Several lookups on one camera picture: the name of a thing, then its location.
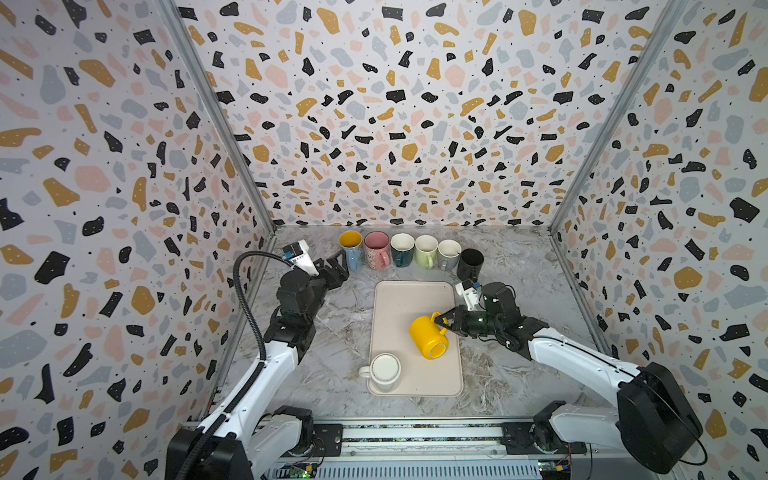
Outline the yellow mug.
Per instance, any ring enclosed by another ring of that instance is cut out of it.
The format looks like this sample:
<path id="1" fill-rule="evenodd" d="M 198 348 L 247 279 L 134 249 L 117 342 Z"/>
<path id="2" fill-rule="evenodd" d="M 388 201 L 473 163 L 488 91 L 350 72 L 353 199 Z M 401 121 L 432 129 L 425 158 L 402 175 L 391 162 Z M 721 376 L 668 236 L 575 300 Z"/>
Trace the yellow mug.
<path id="1" fill-rule="evenodd" d="M 440 312 L 434 312 L 431 316 L 419 317 L 409 327 L 411 339 L 427 360 L 440 358 L 450 346 L 447 338 L 448 329 L 435 322 L 440 315 Z"/>

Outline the light blue yellow-inside mug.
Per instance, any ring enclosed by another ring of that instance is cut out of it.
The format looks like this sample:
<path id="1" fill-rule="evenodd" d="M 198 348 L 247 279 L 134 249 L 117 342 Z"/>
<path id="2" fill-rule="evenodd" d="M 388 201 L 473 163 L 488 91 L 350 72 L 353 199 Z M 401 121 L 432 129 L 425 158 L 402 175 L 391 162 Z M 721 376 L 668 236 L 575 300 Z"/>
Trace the light blue yellow-inside mug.
<path id="1" fill-rule="evenodd" d="M 346 231 L 339 236 L 338 243 L 345 252 L 349 272 L 358 271 L 365 263 L 362 235 L 357 231 Z"/>

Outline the pink patterned mug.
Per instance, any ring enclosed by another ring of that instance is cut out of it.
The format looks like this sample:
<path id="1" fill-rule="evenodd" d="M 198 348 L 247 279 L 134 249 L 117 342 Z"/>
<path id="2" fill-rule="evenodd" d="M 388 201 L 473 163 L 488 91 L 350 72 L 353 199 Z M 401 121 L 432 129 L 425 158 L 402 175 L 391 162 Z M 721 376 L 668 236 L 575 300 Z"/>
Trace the pink patterned mug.
<path id="1" fill-rule="evenodd" d="M 364 237 L 365 261 L 369 268 L 383 270 L 391 264 L 389 236 L 382 231 L 368 233 Z"/>

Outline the black mug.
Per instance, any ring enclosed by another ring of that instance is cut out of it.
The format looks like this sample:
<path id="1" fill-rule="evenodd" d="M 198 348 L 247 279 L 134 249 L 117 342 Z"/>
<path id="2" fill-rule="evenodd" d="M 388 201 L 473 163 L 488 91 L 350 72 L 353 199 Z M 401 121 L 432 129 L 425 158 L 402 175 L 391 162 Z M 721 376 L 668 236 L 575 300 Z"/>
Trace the black mug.
<path id="1" fill-rule="evenodd" d="M 459 257 L 456 270 L 457 277 L 462 282 L 470 281 L 472 284 L 477 283 L 484 261 L 485 257 L 479 250 L 473 248 L 464 249 Z"/>

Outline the grey mug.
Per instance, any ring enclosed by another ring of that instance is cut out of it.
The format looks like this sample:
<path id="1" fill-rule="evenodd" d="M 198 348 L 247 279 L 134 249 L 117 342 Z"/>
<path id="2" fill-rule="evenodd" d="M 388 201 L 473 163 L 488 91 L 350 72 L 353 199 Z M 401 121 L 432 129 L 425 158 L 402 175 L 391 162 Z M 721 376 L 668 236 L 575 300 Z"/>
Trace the grey mug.
<path id="1" fill-rule="evenodd" d="M 438 244 L 436 266 L 446 272 L 452 271 L 459 263 L 461 252 L 462 247 L 457 241 L 442 240 Z"/>

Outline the dark green mug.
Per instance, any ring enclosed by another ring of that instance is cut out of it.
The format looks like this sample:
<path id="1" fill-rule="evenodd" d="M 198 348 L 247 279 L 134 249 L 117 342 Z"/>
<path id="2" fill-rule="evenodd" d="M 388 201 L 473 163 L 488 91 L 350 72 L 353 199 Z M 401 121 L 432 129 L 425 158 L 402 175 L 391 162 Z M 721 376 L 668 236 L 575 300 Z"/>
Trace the dark green mug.
<path id="1" fill-rule="evenodd" d="M 390 239 L 392 263 L 396 268 L 406 268 L 413 261 L 415 239 L 407 233 L 397 233 Z"/>

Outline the white mug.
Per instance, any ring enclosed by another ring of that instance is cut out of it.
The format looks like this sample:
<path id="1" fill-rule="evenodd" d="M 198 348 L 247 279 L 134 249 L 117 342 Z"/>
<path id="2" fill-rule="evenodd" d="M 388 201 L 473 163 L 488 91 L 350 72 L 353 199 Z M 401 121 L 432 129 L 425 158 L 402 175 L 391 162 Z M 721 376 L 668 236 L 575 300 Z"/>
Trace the white mug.
<path id="1" fill-rule="evenodd" d="M 370 380 L 372 385 L 381 392 L 392 391 L 400 380 L 401 372 L 399 359 L 391 353 L 378 354 L 369 365 L 358 369 L 358 375 Z"/>

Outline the light green mug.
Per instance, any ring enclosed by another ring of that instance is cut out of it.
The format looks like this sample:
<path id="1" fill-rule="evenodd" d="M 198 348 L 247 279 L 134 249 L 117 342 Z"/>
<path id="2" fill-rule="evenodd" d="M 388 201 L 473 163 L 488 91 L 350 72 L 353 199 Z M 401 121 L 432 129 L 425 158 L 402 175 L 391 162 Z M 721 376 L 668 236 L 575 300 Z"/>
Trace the light green mug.
<path id="1" fill-rule="evenodd" d="M 423 269 L 432 269 L 437 262 L 439 242 L 432 236 L 423 234 L 415 239 L 414 260 Z"/>

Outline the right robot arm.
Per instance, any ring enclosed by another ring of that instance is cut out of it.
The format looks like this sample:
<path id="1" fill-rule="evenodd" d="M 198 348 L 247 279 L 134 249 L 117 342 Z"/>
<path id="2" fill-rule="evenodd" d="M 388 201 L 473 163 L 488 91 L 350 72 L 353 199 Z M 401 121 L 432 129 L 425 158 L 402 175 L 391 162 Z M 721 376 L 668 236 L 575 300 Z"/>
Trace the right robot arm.
<path id="1" fill-rule="evenodd" d="M 698 444 L 702 425 L 666 367 L 613 358 L 522 314 L 514 288 L 505 283 L 464 281 L 456 290 L 462 304 L 428 318 L 439 332 L 495 341 L 571 377 L 608 403 L 581 407 L 553 401 L 533 417 L 527 432 L 512 434 L 509 447 L 556 454 L 573 443 L 599 445 L 628 453 L 654 473 L 668 474 Z"/>

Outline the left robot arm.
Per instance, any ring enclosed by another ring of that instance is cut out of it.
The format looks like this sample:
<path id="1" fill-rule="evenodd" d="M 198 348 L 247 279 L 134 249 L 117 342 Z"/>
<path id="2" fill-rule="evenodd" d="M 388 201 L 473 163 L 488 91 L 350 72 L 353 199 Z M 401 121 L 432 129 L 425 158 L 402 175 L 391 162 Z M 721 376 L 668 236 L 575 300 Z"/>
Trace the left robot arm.
<path id="1" fill-rule="evenodd" d="M 280 279 L 268 328 L 255 333 L 258 356 L 222 404 L 197 427 L 183 427 L 173 436 L 168 479 L 265 478 L 283 457 L 307 463 L 323 453 L 311 410 L 267 408 L 309 350 L 326 294 L 348 279 L 347 255 L 339 250 L 313 261 L 300 241 L 276 259 L 289 269 Z"/>

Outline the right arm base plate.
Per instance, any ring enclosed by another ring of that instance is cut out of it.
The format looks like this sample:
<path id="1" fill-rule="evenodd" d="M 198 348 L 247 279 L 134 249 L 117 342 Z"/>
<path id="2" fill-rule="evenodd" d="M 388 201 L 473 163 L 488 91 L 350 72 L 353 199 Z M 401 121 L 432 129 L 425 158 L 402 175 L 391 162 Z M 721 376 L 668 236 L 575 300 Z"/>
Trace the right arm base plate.
<path id="1" fill-rule="evenodd" d="M 566 455 L 588 452 L 584 443 L 567 443 L 561 440 L 552 427 L 545 426 L 543 422 L 504 422 L 501 424 L 501 431 L 500 443 L 508 455 Z"/>

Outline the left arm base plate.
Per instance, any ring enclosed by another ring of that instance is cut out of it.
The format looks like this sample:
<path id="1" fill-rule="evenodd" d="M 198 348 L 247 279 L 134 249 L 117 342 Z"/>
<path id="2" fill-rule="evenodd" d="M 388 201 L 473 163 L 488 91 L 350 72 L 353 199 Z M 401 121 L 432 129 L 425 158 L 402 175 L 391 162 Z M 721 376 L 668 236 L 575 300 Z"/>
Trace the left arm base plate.
<path id="1" fill-rule="evenodd" d="M 341 423 L 321 423 L 313 426 L 311 434 L 303 431 L 299 443 L 284 456 L 299 460 L 311 457 L 339 457 L 342 451 L 344 426 Z"/>

